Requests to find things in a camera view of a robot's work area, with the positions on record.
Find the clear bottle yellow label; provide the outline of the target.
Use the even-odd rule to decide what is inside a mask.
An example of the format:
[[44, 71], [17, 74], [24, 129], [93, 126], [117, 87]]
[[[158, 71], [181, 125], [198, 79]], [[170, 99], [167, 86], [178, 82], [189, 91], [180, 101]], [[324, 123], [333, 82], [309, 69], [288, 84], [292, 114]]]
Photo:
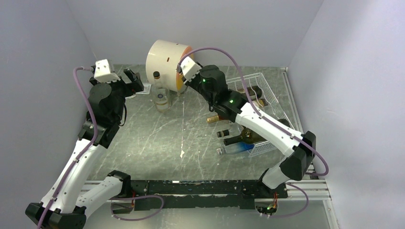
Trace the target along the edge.
[[152, 87], [152, 97], [156, 109], [159, 112], [165, 112], [169, 110], [171, 106], [170, 91], [165, 86], [161, 74], [158, 71], [153, 72], [154, 84]]

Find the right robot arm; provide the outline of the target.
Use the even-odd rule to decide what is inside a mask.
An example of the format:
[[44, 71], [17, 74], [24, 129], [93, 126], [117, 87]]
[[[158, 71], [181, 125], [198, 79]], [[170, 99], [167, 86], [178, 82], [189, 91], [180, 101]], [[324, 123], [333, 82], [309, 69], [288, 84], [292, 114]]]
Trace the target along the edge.
[[289, 180], [303, 179], [313, 161], [316, 136], [290, 129], [250, 104], [248, 96], [228, 88], [225, 75], [215, 65], [178, 67], [183, 83], [197, 91], [208, 102], [211, 111], [249, 128], [272, 143], [285, 156], [284, 160], [267, 169], [260, 178], [258, 192], [268, 198], [276, 188]]

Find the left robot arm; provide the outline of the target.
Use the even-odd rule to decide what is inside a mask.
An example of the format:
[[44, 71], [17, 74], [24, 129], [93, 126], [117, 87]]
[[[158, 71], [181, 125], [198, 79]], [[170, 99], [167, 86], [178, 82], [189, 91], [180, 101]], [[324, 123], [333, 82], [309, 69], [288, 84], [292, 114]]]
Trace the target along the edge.
[[112, 198], [134, 196], [130, 175], [114, 170], [96, 187], [81, 194], [96, 161], [108, 149], [126, 122], [126, 98], [144, 90], [139, 73], [125, 69], [129, 78], [105, 81], [98, 69], [89, 68], [92, 88], [82, 93], [88, 112], [78, 134], [72, 155], [48, 193], [38, 203], [31, 203], [25, 214], [39, 229], [81, 229], [86, 220]]

